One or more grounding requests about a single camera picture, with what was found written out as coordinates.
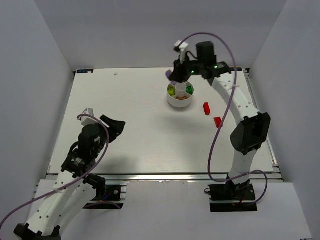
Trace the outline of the dark green square lego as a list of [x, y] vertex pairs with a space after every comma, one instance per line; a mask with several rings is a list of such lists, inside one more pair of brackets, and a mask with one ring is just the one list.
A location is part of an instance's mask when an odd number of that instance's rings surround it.
[[186, 87], [186, 92], [189, 92], [189, 91], [194, 91], [193, 87], [190, 85]]

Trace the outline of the lime green sloped lego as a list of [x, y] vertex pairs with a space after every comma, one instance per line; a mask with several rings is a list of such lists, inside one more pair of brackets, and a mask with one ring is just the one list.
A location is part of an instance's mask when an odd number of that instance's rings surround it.
[[168, 91], [169, 94], [170, 93], [175, 93], [175, 87], [170, 85], [170, 86], [168, 86], [167, 91]]

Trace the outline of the red curved lego brick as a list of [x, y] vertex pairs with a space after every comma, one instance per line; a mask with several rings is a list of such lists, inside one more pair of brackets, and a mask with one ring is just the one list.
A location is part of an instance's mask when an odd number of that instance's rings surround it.
[[213, 120], [214, 120], [214, 123], [215, 123], [215, 126], [216, 126], [217, 129], [220, 128], [220, 127], [223, 127], [222, 118], [221, 117], [214, 117]]

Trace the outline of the purple curved printed lego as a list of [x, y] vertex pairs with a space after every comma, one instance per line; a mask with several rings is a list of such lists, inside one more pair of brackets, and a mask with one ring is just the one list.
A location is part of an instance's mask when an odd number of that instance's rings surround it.
[[171, 70], [167, 70], [167, 71], [165, 72], [165, 76], [166, 76], [168, 79], [170, 78], [171, 74], [172, 74], [172, 71], [171, 71]]

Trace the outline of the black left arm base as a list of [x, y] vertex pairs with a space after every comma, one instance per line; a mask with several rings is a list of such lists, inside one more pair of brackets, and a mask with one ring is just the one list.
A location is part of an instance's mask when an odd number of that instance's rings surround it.
[[95, 196], [83, 209], [86, 210], [121, 210], [126, 199], [127, 186], [124, 184], [106, 183], [106, 179], [90, 174], [84, 181], [93, 186]]

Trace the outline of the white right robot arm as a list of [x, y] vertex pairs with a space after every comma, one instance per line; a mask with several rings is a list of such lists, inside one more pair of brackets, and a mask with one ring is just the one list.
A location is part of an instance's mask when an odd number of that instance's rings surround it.
[[174, 61], [173, 72], [167, 77], [171, 82], [185, 83], [191, 76], [201, 76], [217, 91], [227, 105], [226, 113], [231, 113], [236, 128], [230, 135], [234, 149], [232, 166], [225, 179], [226, 183], [247, 185], [253, 159], [266, 141], [271, 117], [261, 113], [237, 85], [238, 75], [225, 62], [218, 62], [214, 45], [210, 41], [196, 44], [195, 60], [188, 57], [189, 45], [181, 40], [174, 44], [179, 54]]

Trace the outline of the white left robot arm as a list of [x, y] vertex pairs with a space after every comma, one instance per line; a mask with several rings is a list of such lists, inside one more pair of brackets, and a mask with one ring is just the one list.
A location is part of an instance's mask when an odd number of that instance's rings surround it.
[[107, 193], [106, 180], [91, 172], [126, 123], [89, 113], [82, 113], [78, 119], [81, 133], [70, 147], [52, 192], [43, 197], [41, 206], [26, 223], [19, 223], [13, 231], [21, 240], [60, 240], [83, 207], [92, 200], [100, 201]]

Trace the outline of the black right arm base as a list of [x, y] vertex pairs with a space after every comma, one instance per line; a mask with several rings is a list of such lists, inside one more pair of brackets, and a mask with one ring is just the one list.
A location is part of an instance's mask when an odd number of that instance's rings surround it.
[[204, 189], [209, 196], [212, 213], [257, 212], [256, 195], [253, 185], [247, 181], [244, 187], [238, 188], [232, 181], [224, 184], [211, 184]]

